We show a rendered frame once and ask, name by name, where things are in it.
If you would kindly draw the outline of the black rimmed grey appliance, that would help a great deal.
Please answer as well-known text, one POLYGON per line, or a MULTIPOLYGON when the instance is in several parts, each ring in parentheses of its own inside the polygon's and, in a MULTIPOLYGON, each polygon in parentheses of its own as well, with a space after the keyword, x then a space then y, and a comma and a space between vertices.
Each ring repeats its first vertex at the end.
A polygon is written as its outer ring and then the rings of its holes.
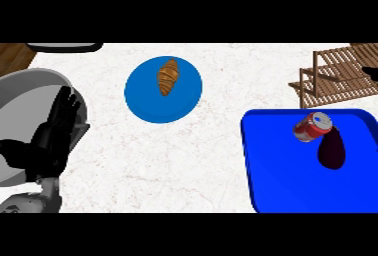
POLYGON ((97 51, 102 43, 28 43, 26 46, 35 52, 44 53, 84 53, 97 51))

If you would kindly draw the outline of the blue tray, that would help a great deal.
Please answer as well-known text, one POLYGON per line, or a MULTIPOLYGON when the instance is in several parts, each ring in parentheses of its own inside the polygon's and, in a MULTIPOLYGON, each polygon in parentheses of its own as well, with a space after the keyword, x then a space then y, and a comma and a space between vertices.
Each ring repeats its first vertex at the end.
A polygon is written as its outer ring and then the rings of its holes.
POLYGON ((260 213, 378 213, 378 120, 361 109, 323 111, 339 129, 345 162, 325 168, 319 140, 292 133, 304 109, 255 109, 240 120, 252 207, 260 213))

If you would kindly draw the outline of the blue round plate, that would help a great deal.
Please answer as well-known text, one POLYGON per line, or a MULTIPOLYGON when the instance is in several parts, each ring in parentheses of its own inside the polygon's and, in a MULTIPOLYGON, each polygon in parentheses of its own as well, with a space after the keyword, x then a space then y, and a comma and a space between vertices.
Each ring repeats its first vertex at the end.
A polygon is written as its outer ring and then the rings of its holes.
POLYGON ((193 110, 202 94, 202 79, 195 66, 175 56, 159 56, 133 70, 124 89, 125 103, 133 114, 150 123, 170 123, 193 110), (158 71, 174 60, 178 78, 168 95, 158 86, 158 71))

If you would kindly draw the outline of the dark purple eggplant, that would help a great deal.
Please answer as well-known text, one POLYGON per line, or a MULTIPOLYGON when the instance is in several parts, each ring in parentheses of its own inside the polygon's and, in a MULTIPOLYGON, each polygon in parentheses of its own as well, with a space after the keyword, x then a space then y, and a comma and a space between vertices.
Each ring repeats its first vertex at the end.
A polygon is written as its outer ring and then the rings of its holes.
POLYGON ((345 147, 336 127, 323 135, 319 150, 317 160, 323 167, 338 170, 345 162, 345 147))

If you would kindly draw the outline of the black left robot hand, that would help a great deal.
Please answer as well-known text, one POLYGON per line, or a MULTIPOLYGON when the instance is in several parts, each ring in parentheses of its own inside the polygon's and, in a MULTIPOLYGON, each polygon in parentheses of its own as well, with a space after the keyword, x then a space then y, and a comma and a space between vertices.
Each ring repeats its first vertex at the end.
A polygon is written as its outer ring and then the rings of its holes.
POLYGON ((37 127, 29 143, 0 140, 0 155, 12 168, 25 170, 25 181, 60 175, 66 167, 71 134, 81 103, 63 86, 54 97, 48 118, 37 127))

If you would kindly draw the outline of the red soda can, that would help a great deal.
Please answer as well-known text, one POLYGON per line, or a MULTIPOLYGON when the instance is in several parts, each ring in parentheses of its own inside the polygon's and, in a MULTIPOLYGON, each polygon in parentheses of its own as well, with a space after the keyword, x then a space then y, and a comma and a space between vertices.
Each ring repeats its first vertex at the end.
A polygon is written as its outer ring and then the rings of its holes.
POLYGON ((295 124, 292 132, 301 142, 311 142, 332 129, 330 117, 323 112, 311 112, 295 124))

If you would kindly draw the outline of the wooden tiered shelf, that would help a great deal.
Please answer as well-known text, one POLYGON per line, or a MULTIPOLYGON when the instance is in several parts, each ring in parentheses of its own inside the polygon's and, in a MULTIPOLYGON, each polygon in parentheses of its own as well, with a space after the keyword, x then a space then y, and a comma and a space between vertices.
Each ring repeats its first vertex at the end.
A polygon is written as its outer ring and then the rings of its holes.
POLYGON ((378 43, 351 43, 347 47, 313 52, 310 68, 299 69, 295 90, 301 108, 314 108, 378 95, 378 82, 363 72, 378 68, 378 43))

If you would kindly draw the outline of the large grey bowl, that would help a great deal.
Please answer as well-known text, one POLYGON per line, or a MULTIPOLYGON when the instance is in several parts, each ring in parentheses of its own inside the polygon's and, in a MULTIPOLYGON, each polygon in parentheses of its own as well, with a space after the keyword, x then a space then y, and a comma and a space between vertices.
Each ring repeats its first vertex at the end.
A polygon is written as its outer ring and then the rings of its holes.
MULTIPOLYGON (((81 103, 69 153, 88 130, 87 106, 79 92, 66 77, 50 69, 16 71, 0 78, 0 140, 13 139, 29 143, 34 132, 48 118, 50 108, 60 88, 66 86, 81 103)), ((0 187, 26 183, 25 170, 12 168, 0 155, 0 187)))

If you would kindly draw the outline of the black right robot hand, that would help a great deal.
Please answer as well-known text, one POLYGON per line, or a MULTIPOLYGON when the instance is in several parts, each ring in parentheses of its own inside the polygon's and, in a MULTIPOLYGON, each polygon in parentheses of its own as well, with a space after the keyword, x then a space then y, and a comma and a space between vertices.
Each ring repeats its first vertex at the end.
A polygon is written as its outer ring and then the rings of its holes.
POLYGON ((378 68, 363 67, 361 71, 369 75, 370 80, 378 82, 378 68))

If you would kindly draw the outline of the brown croissant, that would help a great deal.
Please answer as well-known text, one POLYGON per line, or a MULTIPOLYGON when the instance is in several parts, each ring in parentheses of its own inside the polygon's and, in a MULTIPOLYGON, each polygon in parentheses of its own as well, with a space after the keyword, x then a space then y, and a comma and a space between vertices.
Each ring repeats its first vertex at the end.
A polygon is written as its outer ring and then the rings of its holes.
POLYGON ((156 73, 158 89, 162 96, 171 93, 174 84, 178 80, 180 69, 174 58, 171 58, 164 65, 159 67, 156 73))

